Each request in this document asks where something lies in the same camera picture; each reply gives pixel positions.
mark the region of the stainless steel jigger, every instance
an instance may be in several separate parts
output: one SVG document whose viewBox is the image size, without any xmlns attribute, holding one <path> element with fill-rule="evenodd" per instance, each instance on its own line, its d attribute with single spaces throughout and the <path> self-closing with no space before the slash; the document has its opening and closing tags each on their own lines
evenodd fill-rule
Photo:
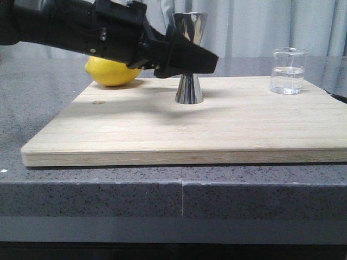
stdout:
<svg viewBox="0 0 347 260">
<path fill-rule="evenodd" d="M 187 12 L 174 13 L 172 16 L 175 27 L 181 31 L 187 39 L 196 45 L 200 45 L 207 14 Z M 197 75 L 193 73 L 182 74 L 175 101 L 180 104 L 199 104 L 203 100 L 204 98 Z"/>
</svg>

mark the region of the cutting board edge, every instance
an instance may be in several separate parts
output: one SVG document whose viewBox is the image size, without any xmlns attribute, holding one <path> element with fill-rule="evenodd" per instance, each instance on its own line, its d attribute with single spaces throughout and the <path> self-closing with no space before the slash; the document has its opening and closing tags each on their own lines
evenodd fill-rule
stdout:
<svg viewBox="0 0 347 260">
<path fill-rule="evenodd" d="M 276 164 L 347 162 L 347 148 L 342 149 L 273 149 L 269 151 L 148 151 L 70 153 L 22 153 L 25 166 L 110 166 L 110 165 L 186 165 L 186 164 Z"/>
</svg>

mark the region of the countertop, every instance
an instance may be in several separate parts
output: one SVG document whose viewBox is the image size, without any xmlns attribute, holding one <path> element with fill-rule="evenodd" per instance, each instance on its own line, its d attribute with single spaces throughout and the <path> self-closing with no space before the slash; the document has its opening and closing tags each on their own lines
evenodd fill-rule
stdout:
<svg viewBox="0 0 347 260">
<path fill-rule="evenodd" d="M 86 61 L 0 61 L 0 240 L 347 244 L 347 163 L 25 167 L 20 148 L 92 82 Z M 309 57 L 305 79 L 347 97 L 347 57 Z"/>
</svg>

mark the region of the glass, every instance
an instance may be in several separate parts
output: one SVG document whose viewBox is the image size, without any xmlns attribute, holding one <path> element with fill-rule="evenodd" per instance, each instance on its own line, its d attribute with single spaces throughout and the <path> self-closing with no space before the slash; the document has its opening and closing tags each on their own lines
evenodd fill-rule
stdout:
<svg viewBox="0 0 347 260">
<path fill-rule="evenodd" d="M 296 48 L 273 51 L 271 91 L 285 95 L 301 92 L 308 53 L 308 50 Z"/>
</svg>

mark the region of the water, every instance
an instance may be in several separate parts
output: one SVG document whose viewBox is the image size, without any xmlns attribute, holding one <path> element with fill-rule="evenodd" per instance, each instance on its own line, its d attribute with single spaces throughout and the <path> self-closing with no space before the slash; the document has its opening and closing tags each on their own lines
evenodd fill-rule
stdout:
<svg viewBox="0 0 347 260">
<path fill-rule="evenodd" d="M 298 94 L 303 85 L 304 70 L 297 67 L 275 67 L 271 73 L 271 90 L 280 94 Z"/>
</svg>

